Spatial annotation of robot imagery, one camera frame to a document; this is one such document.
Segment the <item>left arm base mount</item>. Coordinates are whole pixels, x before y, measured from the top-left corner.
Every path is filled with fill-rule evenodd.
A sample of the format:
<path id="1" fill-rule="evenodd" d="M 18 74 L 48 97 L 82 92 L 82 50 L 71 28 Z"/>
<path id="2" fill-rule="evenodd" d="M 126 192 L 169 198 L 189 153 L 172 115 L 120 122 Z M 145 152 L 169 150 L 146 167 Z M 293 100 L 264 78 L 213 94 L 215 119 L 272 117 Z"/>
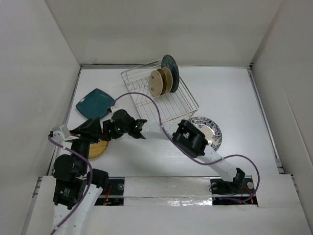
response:
<path id="1" fill-rule="evenodd" d="M 103 190 L 95 202 L 96 206 L 123 206 L 125 178 L 110 177 L 107 189 Z"/>

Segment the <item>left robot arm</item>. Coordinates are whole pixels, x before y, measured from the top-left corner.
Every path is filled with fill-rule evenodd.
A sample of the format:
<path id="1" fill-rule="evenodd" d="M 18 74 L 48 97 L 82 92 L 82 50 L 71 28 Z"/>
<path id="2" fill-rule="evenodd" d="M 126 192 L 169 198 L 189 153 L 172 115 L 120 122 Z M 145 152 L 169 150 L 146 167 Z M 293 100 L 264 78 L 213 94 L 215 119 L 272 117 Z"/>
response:
<path id="1" fill-rule="evenodd" d="M 69 130 L 66 125 L 54 127 L 48 140 L 68 151 L 53 165 L 56 180 L 53 194 L 53 235 L 85 235 L 96 200 L 109 189 L 108 173 L 92 168 L 90 145 L 100 142 L 100 118 L 88 119 Z"/>

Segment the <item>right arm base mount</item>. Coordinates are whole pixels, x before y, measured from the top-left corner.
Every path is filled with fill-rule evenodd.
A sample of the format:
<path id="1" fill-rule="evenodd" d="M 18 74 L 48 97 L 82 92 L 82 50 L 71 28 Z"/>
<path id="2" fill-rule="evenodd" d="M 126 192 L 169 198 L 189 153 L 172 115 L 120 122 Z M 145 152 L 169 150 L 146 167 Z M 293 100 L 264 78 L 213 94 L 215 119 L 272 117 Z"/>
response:
<path id="1" fill-rule="evenodd" d="M 209 191 L 212 194 L 213 206 L 258 204 L 255 195 L 242 203 L 242 201 L 248 199 L 255 192 L 255 187 L 251 176 L 245 177 L 242 186 L 235 186 L 230 182 L 224 182 L 221 178 L 211 178 L 210 184 Z"/>

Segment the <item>cream plate with characters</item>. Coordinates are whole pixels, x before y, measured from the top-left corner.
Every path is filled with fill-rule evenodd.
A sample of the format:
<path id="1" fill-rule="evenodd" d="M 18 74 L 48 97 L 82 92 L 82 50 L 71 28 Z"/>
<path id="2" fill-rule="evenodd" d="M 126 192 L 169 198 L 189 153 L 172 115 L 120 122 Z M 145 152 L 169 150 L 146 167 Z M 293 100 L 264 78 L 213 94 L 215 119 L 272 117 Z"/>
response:
<path id="1" fill-rule="evenodd" d="M 149 76 L 149 92 L 153 97 L 161 95 L 163 89 L 163 80 L 159 71 L 154 70 Z"/>

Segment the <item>plain cream plate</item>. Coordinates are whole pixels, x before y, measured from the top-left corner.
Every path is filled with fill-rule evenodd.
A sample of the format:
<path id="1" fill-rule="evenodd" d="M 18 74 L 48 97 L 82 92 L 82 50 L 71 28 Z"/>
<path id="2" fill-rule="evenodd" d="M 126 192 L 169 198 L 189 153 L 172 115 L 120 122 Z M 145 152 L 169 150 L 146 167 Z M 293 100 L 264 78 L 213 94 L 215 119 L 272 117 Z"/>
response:
<path id="1" fill-rule="evenodd" d="M 172 88 L 172 85 L 173 85 L 173 76 L 172 76 L 172 73 L 170 71 L 169 68 L 167 67 L 163 67 L 162 68 L 164 74 L 165 74 L 165 77 L 166 77 L 166 89 L 165 89 L 165 94 L 169 93 L 171 88 Z"/>

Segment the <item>yellow plate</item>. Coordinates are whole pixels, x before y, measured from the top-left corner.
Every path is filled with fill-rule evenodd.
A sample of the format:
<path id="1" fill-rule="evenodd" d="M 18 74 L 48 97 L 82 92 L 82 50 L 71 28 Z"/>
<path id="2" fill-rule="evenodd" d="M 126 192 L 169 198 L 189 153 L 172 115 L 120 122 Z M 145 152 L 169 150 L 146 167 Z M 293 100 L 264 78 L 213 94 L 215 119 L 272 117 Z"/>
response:
<path id="1" fill-rule="evenodd" d="M 109 142 L 101 140 L 98 143 L 93 143 L 89 148 L 89 159 L 100 157 L 108 148 Z"/>

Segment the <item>brown gold patterned plate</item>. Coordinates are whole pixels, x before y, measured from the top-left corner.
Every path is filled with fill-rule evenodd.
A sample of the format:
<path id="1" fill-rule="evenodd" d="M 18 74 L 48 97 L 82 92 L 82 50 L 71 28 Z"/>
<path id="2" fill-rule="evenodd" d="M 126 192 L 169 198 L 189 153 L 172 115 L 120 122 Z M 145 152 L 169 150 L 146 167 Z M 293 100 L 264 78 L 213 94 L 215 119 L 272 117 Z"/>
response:
<path id="1" fill-rule="evenodd" d="M 161 75 L 161 81 L 162 81 L 162 87 L 161 87 L 161 91 L 158 94 L 158 96 L 163 95 L 166 93 L 167 91 L 167 77 L 165 72 L 162 69 L 157 69 L 157 71 L 159 72 L 159 74 Z"/>

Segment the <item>round teal plate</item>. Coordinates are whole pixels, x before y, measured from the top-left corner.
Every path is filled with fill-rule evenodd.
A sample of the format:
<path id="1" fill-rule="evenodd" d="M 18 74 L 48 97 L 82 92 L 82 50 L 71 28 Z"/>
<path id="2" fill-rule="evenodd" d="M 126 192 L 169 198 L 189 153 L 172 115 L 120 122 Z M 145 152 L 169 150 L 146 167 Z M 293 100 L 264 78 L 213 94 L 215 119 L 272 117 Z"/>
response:
<path id="1" fill-rule="evenodd" d="M 173 78 L 170 93 L 175 93 L 179 87 L 179 69 L 175 59 L 169 54 L 164 55 L 161 61 L 161 67 L 168 68 L 170 70 Z"/>

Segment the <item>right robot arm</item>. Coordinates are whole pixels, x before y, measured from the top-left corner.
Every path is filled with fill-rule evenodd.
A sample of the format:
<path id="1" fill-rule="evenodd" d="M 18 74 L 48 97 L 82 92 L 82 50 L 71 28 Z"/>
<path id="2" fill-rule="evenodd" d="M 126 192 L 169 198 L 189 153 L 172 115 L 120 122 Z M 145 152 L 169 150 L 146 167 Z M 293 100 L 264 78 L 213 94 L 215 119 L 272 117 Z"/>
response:
<path id="1" fill-rule="evenodd" d="M 238 192 L 244 186 L 245 173 L 219 155 L 208 144 L 205 134 L 188 120 L 183 119 L 177 125 L 162 124 L 134 119 L 125 110 L 120 109 L 103 122 L 102 139 L 111 141 L 124 134 L 134 139 L 169 140 L 191 160 L 211 167 L 226 183 L 230 192 Z"/>

